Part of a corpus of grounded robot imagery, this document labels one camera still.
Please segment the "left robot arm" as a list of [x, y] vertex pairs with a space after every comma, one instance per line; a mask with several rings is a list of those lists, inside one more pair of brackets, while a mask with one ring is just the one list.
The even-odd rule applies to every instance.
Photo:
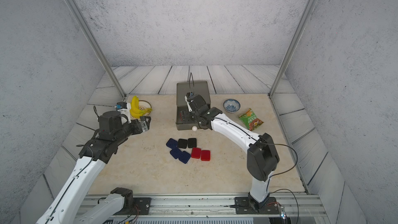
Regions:
[[99, 128], [87, 141], [69, 178], [59, 194], [38, 219], [39, 224], [102, 224], [120, 211], [134, 208], [133, 192], [126, 188], [114, 189], [103, 202], [80, 217], [77, 212], [90, 187], [110, 161], [118, 147], [132, 135], [150, 128], [151, 118], [131, 119], [122, 110], [105, 112], [98, 117]]

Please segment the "three-tier drawer cabinet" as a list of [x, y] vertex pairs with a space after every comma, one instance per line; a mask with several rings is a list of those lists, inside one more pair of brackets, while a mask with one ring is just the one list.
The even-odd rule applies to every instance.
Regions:
[[210, 107], [211, 100], [209, 94], [208, 82], [204, 80], [196, 81], [194, 83], [177, 83], [176, 86], [176, 106], [177, 111], [187, 110], [188, 106], [185, 101], [185, 97], [190, 98], [196, 95], [200, 95], [205, 103]]

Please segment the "red brooch box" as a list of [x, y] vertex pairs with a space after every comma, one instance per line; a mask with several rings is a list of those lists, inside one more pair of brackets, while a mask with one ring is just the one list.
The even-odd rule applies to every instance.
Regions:
[[211, 159], [210, 150], [202, 150], [201, 151], [201, 160], [202, 161], [210, 161], [210, 159]]
[[202, 154], [202, 150], [200, 148], [194, 147], [191, 151], [191, 158], [200, 159]]

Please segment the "grey top drawer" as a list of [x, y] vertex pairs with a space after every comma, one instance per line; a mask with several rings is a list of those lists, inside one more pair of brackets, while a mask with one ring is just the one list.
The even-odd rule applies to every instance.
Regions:
[[198, 129], [207, 130], [211, 129], [211, 120], [208, 118], [207, 113], [210, 108], [207, 104], [202, 107], [192, 107], [192, 112], [187, 110], [177, 111], [176, 127], [177, 130], [190, 130], [193, 127]]

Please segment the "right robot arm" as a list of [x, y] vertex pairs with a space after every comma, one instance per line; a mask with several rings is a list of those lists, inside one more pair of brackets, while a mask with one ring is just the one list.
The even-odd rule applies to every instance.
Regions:
[[216, 107], [209, 107], [199, 94], [187, 93], [184, 97], [188, 110], [184, 117], [201, 129], [218, 132], [238, 145], [247, 155], [247, 170], [252, 176], [248, 193], [248, 207], [255, 213], [262, 212], [269, 199], [269, 184], [280, 161], [272, 137], [246, 130]]

